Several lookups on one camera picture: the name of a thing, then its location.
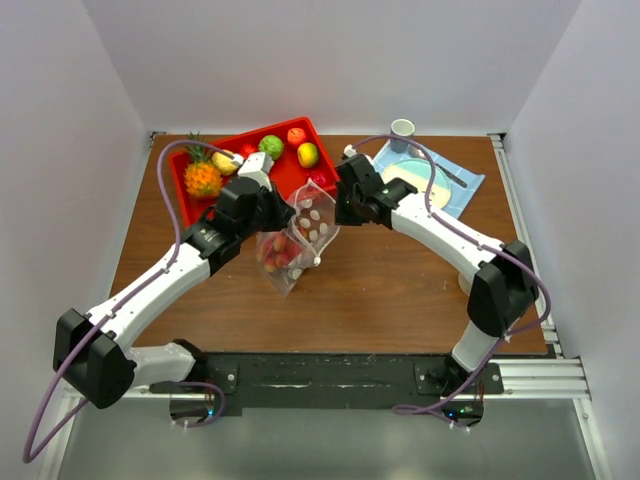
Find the red lychee bunch toy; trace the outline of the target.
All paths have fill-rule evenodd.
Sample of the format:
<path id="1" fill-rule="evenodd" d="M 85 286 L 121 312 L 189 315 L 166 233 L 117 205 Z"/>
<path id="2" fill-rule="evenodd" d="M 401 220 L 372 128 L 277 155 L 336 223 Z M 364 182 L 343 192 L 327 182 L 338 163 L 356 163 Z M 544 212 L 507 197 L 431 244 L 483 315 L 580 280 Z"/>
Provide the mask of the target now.
<path id="1" fill-rule="evenodd" d="M 286 233 L 272 232 L 257 243 L 256 260 L 266 273 L 287 268 L 303 251 L 303 247 Z"/>

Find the clear polka dot zip bag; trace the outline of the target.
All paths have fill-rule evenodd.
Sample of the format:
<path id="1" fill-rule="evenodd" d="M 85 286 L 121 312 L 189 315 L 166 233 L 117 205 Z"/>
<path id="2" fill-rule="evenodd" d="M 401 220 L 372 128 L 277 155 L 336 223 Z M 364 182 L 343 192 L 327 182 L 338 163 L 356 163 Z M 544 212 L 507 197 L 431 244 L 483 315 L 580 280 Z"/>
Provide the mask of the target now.
<path id="1" fill-rule="evenodd" d="M 300 243 L 302 253 L 287 268 L 271 274 L 266 273 L 256 260 L 259 271 L 283 297 L 294 289 L 306 270 L 320 265 L 323 252 L 340 231 L 335 223 L 335 200 L 311 179 L 295 190 L 287 203 L 296 213 L 289 225 L 278 233 L 286 233 Z M 257 243 L 267 233 L 272 232 L 259 233 Z"/>

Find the yellow green toy mango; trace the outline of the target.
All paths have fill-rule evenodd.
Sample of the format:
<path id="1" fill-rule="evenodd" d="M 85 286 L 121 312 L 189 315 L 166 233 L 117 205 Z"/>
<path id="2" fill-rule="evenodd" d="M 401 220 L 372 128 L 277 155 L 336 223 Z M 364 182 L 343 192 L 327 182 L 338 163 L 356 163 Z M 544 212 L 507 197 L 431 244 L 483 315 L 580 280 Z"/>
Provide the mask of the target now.
<path id="1" fill-rule="evenodd" d="M 318 147 L 311 142 L 302 143 L 297 148 L 299 164 L 305 169 L 314 168 L 319 161 Z"/>

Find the green custard apple toy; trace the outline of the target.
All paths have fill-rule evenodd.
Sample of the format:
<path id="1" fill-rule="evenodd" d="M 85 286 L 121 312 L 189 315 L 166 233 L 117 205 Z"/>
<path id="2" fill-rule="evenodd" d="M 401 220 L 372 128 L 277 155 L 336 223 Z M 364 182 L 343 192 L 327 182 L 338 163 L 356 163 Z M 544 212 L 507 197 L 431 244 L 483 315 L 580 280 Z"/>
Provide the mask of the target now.
<path id="1" fill-rule="evenodd" d="M 272 134 L 264 136 L 258 144 L 259 151 L 266 153 L 274 161 L 277 161 L 281 157 L 284 152 L 284 147 L 283 140 Z"/>

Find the dark red toy apple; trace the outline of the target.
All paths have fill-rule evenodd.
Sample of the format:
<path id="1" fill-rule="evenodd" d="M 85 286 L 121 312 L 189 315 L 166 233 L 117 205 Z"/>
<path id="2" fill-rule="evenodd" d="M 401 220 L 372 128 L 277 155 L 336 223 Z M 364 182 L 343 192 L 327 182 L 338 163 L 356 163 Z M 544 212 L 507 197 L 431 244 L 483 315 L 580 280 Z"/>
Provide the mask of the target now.
<path id="1" fill-rule="evenodd" d="M 310 179 L 320 187 L 327 185 L 327 178 L 322 172 L 313 172 L 310 175 Z"/>

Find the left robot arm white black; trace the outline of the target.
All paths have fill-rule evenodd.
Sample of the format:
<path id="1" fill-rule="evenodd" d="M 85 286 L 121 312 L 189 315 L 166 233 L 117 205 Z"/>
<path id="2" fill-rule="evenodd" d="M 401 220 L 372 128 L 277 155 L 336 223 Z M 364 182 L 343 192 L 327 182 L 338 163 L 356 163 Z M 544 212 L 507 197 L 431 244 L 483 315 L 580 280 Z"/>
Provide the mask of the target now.
<path id="1" fill-rule="evenodd" d="M 70 309 L 58 319 L 56 374 L 99 409 L 144 383 L 174 382 L 185 392 L 200 390 L 207 368 L 196 361 L 195 349 L 176 343 L 134 349 L 135 340 L 184 293 L 238 256 L 247 238 L 287 227 L 294 214 L 276 187 L 233 179 L 147 272 L 89 312 Z"/>

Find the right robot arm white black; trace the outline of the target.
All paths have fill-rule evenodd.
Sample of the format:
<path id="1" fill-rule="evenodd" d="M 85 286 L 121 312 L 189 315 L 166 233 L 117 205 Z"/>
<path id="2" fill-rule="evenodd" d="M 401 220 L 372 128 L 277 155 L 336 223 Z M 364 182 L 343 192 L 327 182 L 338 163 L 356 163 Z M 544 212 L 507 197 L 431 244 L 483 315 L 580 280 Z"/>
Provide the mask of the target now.
<path id="1" fill-rule="evenodd" d="M 362 154 L 344 160 L 336 171 L 338 224 L 375 223 L 410 237 L 470 284 L 469 323 L 445 369 L 452 390 L 469 392 L 480 382 L 479 367 L 489 352 L 539 297 L 528 247 L 473 230 L 433 207 L 425 192 L 401 178 L 384 181 Z"/>

